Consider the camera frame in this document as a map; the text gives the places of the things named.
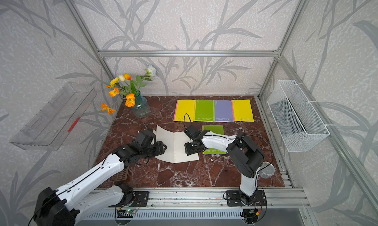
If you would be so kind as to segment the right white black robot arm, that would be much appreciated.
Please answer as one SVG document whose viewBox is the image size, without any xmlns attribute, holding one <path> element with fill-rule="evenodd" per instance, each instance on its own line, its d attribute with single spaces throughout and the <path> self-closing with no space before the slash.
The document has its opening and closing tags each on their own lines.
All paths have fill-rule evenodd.
<svg viewBox="0 0 378 226">
<path fill-rule="evenodd" d="M 258 189 L 258 172 L 264 162 L 265 155 L 255 142 L 245 133 L 238 135 L 221 135 L 209 130 L 199 131 L 193 126 L 188 127 L 184 133 L 190 139 L 185 144 L 186 154 L 202 153 L 208 149 L 226 152 L 242 175 L 240 192 L 251 197 Z"/>
</svg>

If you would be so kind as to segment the brown slotted spatula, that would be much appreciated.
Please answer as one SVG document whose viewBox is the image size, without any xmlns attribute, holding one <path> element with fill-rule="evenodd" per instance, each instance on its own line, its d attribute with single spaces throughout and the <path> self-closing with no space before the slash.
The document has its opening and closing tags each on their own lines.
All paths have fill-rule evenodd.
<svg viewBox="0 0 378 226">
<path fill-rule="evenodd" d="M 114 182 L 114 183 L 118 183 L 118 182 L 123 182 L 123 181 L 126 181 L 127 180 L 127 177 L 128 177 L 128 172 L 129 172 L 129 167 L 126 167 L 124 170 L 122 170 L 121 172 L 113 175 L 111 178 L 110 178 L 110 181 L 111 182 Z"/>
</svg>

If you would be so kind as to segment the clear plastic wall tray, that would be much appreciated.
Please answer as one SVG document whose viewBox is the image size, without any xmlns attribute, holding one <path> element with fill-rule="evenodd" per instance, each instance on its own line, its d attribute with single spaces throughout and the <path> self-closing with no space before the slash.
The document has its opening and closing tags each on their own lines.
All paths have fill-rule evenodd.
<svg viewBox="0 0 378 226">
<path fill-rule="evenodd" d="M 23 150 L 57 151 L 96 95 L 93 86 L 66 83 L 10 143 Z"/>
</svg>

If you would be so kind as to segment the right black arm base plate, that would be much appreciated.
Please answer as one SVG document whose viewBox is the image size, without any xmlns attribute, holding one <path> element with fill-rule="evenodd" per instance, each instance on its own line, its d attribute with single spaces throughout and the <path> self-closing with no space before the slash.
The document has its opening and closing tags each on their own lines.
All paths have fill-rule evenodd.
<svg viewBox="0 0 378 226">
<path fill-rule="evenodd" d="M 237 191 L 226 191 L 225 199 L 227 201 L 227 206 L 267 206 L 267 197 L 263 190 L 257 190 L 252 196 L 247 196 L 240 190 Z"/>
</svg>

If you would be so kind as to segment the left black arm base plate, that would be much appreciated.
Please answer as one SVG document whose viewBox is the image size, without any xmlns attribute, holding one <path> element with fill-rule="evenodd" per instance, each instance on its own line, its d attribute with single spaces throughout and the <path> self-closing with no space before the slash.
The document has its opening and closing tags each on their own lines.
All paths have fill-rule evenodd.
<svg viewBox="0 0 378 226">
<path fill-rule="evenodd" d="M 149 191 L 134 191 L 131 201 L 126 205 L 127 207 L 147 207 Z"/>
</svg>

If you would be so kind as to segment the clear glass cup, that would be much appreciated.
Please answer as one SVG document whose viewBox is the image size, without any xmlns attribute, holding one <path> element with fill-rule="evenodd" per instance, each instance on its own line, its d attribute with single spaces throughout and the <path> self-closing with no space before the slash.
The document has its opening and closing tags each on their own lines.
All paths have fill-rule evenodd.
<svg viewBox="0 0 378 226">
<path fill-rule="evenodd" d="M 264 179 L 271 178 L 275 175 L 276 169 L 270 162 L 263 162 L 261 169 L 259 171 L 259 176 Z"/>
</svg>

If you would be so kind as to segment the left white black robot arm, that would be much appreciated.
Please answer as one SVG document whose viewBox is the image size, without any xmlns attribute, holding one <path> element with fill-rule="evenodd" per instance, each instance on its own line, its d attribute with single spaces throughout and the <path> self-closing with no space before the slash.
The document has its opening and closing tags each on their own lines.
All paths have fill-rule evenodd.
<svg viewBox="0 0 378 226">
<path fill-rule="evenodd" d="M 74 226 L 85 217 L 108 206 L 133 203 L 135 194 L 126 183 L 112 186 L 100 193 L 89 193 L 113 175 L 140 159 L 164 154 L 162 141 L 149 140 L 144 145 L 133 141 L 115 149 L 98 165 L 57 189 L 43 190 L 37 199 L 32 220 L 38 226 Z"/>
</svg>

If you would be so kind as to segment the glass vase with flowers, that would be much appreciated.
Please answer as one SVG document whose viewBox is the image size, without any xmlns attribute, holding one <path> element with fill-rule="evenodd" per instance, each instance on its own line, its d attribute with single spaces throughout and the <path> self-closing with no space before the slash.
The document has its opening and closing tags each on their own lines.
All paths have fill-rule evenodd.
<svg viewBox="0 0 378 226">
<path fill-rule="evenodd" d="M 152 81 L 156 73 L 157 70 L 152 65 L 148 65 L 144 75 L 137 75 L 133 79 L 125 73 L 113 79 L 106 87 L 110 89 L 111 97 L 121 95 L 125 99 L 125 106 L 130 108 L 137 118 L 145 118 L 150 114 L 150 107 L 140 89 L 146 87 L 146 82 Z"/>
</svg>

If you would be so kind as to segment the purple notebook green spine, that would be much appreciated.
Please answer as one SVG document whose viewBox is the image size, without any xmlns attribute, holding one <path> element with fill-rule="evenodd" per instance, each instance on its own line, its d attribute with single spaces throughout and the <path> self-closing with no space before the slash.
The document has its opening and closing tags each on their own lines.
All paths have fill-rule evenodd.
<svg viewBox="0 0 378 226">
<path fill-rule="evenodd" d="M 232 101 L 216 100 L 215 105 L 215 121 L 216 122 L 234 122 Z"/>
</svg>

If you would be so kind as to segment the yellow notebook pink spine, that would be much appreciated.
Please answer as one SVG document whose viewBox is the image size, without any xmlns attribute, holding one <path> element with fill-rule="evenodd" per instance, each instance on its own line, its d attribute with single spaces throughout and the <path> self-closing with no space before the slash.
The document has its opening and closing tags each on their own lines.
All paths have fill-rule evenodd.
<svg viewBox="0 0 378 226">
<path fill-rule="evenodd" d="M 232 100 L 234 121 L 254 122 L 250 100 Z"/>
</svg>

